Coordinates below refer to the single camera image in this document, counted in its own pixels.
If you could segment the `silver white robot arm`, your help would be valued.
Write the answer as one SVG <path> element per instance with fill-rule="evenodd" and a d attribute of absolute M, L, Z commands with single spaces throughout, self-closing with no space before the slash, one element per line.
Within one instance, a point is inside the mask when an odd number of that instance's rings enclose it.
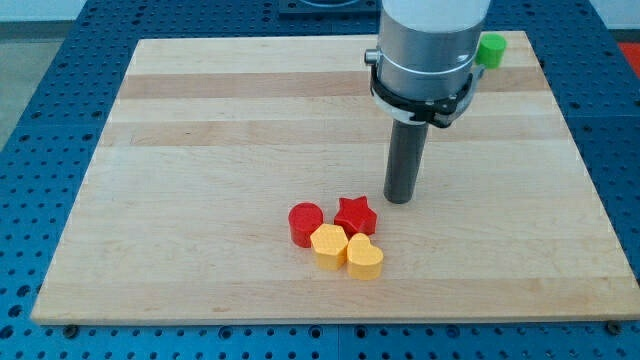
<path fill-rule="evenodd" d="M 383 0 L 370 91 L 401 126 L 449 127 L 471 104 L 490 0 Z"/>

